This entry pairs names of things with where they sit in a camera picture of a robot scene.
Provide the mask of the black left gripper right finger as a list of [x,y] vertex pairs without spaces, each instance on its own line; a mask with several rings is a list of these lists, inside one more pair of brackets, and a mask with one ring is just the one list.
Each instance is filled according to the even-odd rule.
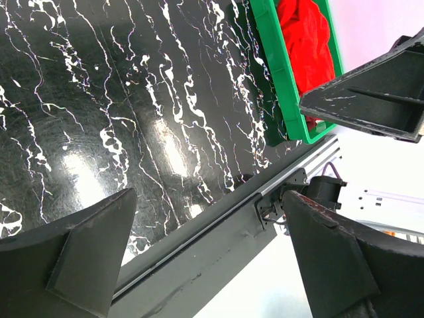
[[318,208],[290,237],[314,317],[423,316],[423,245]]

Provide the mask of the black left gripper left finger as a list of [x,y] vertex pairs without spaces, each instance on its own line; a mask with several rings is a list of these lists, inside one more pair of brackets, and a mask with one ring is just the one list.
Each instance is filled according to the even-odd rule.
[[136,211],[123,189],[1,239],[2,317],[106,317]]

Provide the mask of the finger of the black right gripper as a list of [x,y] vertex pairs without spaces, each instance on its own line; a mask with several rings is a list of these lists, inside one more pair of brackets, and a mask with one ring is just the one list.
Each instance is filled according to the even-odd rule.
[[423,32],[307,92],[301,113],[350,129],[418,143],[423,137]]

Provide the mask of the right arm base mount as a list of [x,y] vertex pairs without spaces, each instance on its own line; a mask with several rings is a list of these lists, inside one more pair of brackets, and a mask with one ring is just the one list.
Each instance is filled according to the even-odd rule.
[[253,203],[260,225],[282,226],[290,231],[295,222],[311,208],[337,212],[341,208],[339,195],[347,183],[335,172],[334,176],[320,174],[306,178],[306,171],[298,169],[266,195]]

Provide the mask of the red t shirt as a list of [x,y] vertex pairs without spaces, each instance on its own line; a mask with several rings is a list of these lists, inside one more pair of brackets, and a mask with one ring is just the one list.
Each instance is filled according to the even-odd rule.
[[283,0],[277,14],[300,96],[335,78],[330,27],[310,0]]

